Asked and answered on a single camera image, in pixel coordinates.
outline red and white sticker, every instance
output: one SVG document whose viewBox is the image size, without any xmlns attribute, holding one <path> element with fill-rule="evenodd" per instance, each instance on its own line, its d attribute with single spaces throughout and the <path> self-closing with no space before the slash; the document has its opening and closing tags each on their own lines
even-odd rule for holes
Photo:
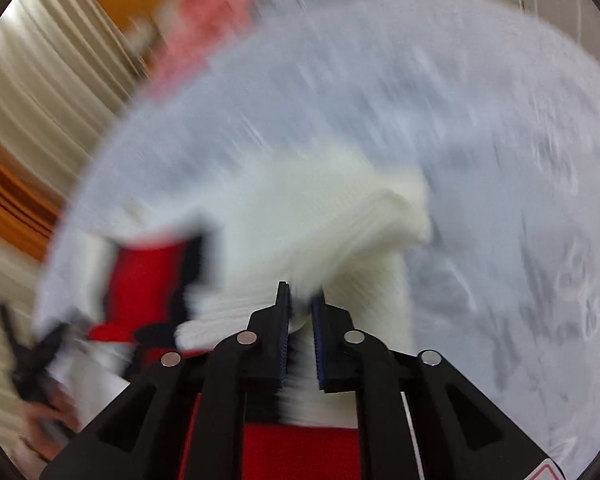
<svg viewBox="0 0 600 480">
<path fill-rule="evenodd" d="M 525 480 L 564 480 L 554 461 L 547 458 Z"/>
</svg>

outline silver screw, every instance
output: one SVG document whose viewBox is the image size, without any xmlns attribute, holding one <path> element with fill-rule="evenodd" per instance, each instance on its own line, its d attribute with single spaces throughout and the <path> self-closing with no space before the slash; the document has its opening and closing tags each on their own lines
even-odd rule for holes
<svg viewBox="0 0 600 480">
<path fill-rule="evenodd" d="M 180 354 L 177 352 L 167 352 L 160 358 L 162 366 L 172 367 L 180 362 Z"/>
<path fill-rule="evenodd" d="M 244 332 L 240 332 L 238 334 L 238 343 L 241 345 L 251 345 L 258 340 L 258 336 L 256 336 L 253 332 L 249 332 L 245 330 Z"/>
<path fill-rule="evenodd" d="M 442 362 L 442 356 L 435 350 L 425 350 L 420 358 L 424 364 L 429 366 L 437 366 Z"/>
<path fill-rule="evenodd" d="M 344 335 L 344 341 L 347 343 L 351 343 L 353 345 L 357 345 L 362 343 L 365 340 L 365 335 L 360 332 L 360 330 L 349 330 Z"/>
</svg>

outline pink cloth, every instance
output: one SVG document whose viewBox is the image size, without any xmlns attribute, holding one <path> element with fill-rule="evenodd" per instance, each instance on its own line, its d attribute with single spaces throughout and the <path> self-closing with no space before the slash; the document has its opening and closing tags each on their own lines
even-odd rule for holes
<svg viewBox="0 0 600 480">
<path fill-rule="evenodd" d="M 206 57 L 251 25 L 253 0 L 180 0 L 178 26 L 154 57 L 149 92 L 161 97 L 206 66 Z"/>
</svg>

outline triangular cutout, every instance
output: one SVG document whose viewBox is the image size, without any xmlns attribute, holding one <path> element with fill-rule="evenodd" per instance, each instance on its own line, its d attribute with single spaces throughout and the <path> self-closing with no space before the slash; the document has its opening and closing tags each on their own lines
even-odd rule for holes
<svg viewBox="0 0 600 480">
<path fill-rule="evenodd" d="M 502 438 L 502 432 L 497 426 L 456 386 L 448 385 L 446 394 L 456 412 L 469 449 L 477 451 Z"/>
<path fill-rule="evenodd" d="M 99 439 L 124 452 L 133 451 L 155 393 L 156 387 L 152 384 L 138 391 L 133 399 L 100 428 Z"/>
</svg>

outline black tool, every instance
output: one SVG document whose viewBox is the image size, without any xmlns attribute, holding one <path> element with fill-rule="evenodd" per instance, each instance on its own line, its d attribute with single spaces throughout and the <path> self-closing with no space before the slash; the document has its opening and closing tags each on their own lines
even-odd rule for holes
<svg viewBox="0 0 600 480">
<path fill-rule="evenodd" d="M 209 354 L 165 354 L 42 480 L 239 479 L 245 403 L 282 386 L 291 307 L 281 282 L 276 304 Z M 548 460 L 437 352 L 390 351 L 322 294 L 311 309 L 320 388 L 356 393 L 363 480 L 524 480 Z"/>
<path fill-rule="evenodd" d="M 24 346 L 18 340 L 10 308 L 4 301 L 0 301 L 0 323 L 13 355 L 14 365 L 10 378 L 16 393 L 24 402 L 39 402 L 53 407 L 48 398 L 47 389 L 51 380 L 46 367 L 56 358 L 69 327 L 68 323 L 58 323 L 33 348 Z M 43 420 L 41 424 L 49 433 L 59 430 L 66 438 L 75 436 L 75 431 L 58 420 Z"/>
</svg>

